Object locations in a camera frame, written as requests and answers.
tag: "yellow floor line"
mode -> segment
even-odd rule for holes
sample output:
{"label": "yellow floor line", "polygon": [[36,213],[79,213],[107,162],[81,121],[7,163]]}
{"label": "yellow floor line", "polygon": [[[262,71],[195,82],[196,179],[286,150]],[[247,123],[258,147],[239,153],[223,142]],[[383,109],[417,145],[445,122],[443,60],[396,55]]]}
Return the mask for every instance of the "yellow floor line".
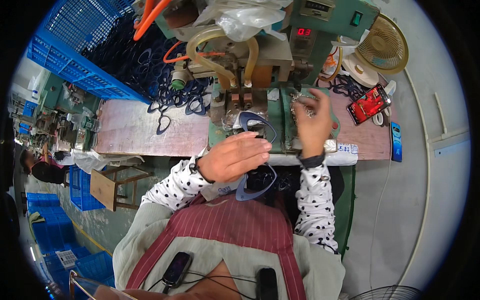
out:
{"label": "yellow floor line", "polygon": [[[47,192],[50,194],[50,189],[48,188],[47,185],[45,185],[46,189],[47,189]],[[112,253],[110,251],[108,251],[107,249],[105,249],[105,247],[103,247],[102,245],[100,245],[96,240],[94,240],[91,236],[89,236],[83,229],[80,228],[80,226],[78,226],[77,223],[75,223],[75,221],[72,220],[72,223],[73,225],[78,229],[80,230],[80,232],[86,236],[87,239],[89,239],[89,241],[91,241],[95,246],[99,247],[102,251],[105,251],[107,252],[110,256],[112,256]]]}

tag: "fan grille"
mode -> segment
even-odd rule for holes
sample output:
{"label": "fan grille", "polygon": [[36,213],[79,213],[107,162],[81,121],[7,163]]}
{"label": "fan grille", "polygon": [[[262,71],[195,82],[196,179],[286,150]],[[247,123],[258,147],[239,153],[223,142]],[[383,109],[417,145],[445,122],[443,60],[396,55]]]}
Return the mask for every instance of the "fan grille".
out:
{"label": "fan grille", "polygon": [[379,72],[399,72],[407,64],[408,48],[402,32],[393,21],[380,14],[370,33],[357,47],[362,60]]}
{"label": "fan grille", "polygon": [[349,300],[416,300],[420,299],[420,291],[407,286],[389,286],[376,288],[355,296]]}

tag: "black wrist band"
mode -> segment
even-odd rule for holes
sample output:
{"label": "black wrist band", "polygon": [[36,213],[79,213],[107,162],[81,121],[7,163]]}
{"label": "black wrist band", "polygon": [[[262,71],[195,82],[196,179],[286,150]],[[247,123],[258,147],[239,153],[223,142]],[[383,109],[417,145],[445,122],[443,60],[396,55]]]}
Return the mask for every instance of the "black wrist band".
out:
{"label": "black wrist band", "polygon": [[[198,160],[200,159],[201,157],[197,157],[195,159],[195,164],[190,164],[189,165],[189,169],[190,169],[190,172],[192,174],[197,174],[199,171],[200,171],[200,167],[198,166]],[[210,181],[210,180],[207,180],[207,178],[205,178],[202,173],[200,172],[200,175],[203,177],[203,179],[205,179],[206,182],[208,183],[215,183],[215,181]]]}
{"label": "black wrist band", "polygon": [[316,168],[324,162],[325,152],[322,153],[321,155],[312,156],[309,158],[299,157],[299,160],[304,168]]}

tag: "glasses lens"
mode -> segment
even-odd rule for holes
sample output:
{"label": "glasses lens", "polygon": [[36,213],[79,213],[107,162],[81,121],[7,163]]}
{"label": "glasses lens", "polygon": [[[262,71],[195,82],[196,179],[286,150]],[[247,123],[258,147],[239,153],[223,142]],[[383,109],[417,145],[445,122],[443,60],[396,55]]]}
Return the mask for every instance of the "glasses lens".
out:
{"label": "glasses lens", "polygon": [[85,294],[87,294],[87,296],[94,300],[136,300],[117,289],[105,286],[90,279],[76,277],[75,283],[83,290],[83,292],[85,292]]}

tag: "hand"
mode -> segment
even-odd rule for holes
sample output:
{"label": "hand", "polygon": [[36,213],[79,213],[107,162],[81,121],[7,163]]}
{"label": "hand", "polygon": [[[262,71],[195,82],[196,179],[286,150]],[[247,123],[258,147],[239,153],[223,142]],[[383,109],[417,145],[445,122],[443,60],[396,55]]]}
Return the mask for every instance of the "hand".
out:
{"label": "hand", "polygon": [[294,104],[303,158],[318,156],[324,152],[324,143],[330,135],[333,123],[330,118],[330,97],[314,88],[308,91],[317,99],[300,97],[299,102],[311,106],[316,111],[314,117],[307,116],[301,103]]}
{"label": "hand", "polygon": [[256,139],[257,135],[258,132],[242,132],[216,144],[197,161],[200,174],[208,181],[234,182],[265,163],[272,144]]}

